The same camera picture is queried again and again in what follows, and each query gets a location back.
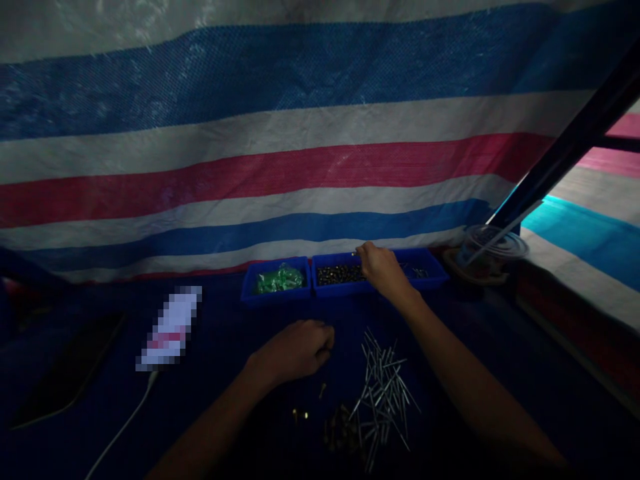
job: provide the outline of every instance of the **left hand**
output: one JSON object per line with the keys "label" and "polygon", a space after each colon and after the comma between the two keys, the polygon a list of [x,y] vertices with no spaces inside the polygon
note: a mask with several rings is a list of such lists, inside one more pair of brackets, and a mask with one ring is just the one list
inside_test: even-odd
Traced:
{"label": "left hand", "polygon": [[318,320],[298,320],[269,340],[247,360],[273,386],[314,374],[331,356],[333,327]]}

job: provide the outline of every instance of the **cup lid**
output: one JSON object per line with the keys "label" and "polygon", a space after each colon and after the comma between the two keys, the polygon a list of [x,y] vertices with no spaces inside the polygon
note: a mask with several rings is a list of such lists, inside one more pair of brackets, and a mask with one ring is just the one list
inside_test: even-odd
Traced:
{"label": "cup lid", "polygon": [[[480,248],[492,240],[501,230],[492,225],[473,225],[467,229],[467,238]],[[518,235],[509,232],[487,248],[484,253],[507,261],[519,260],[527,256],[529,246]]]}

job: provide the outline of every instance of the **green plastic parts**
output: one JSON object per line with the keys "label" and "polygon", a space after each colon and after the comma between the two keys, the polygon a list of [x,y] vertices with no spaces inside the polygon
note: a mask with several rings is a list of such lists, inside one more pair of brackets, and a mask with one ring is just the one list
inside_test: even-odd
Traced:
{"label": "green plastic parts", "polygon": [[302,272],[283,263],[276,271],[259,273],[255,286],[255,294],[273,293],[304,287],[305,277]]}

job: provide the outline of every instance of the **right hand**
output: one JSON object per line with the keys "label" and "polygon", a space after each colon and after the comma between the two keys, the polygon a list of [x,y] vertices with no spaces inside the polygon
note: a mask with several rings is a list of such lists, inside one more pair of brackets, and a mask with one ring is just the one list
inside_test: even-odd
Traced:
{"label": "right hand", "polygon": [[391,250],[368,241],[356,252],[362,260],[362,274],[390,302],[400,301],[414,290]]}

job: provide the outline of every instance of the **blue stripe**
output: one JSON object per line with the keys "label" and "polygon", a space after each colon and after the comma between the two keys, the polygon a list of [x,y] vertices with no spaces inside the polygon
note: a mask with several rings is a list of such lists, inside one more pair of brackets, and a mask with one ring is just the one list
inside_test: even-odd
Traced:
{"label": "blue stripe", "polygon": [[640,2],[512,5],[411,23],[210,27],[149,48],[0,66],[0,140],[136,131],[244,113],[595,89]]}
{"label": "blue stripe", "polygon": [[296,213],[240,225],[176,229],[143,240],[100,247],[47,249],[18,252],[51,271],[125,267],[161,255],[205,255],[280,240],[321,242],[332,239],[405,238],[482,223],[493,210],[476,199],[445,203],[407,213]]}
{"label": "blue stripe", "polygon": [[640,290],[640,229],[547,196],[522,226],[626,286]]}

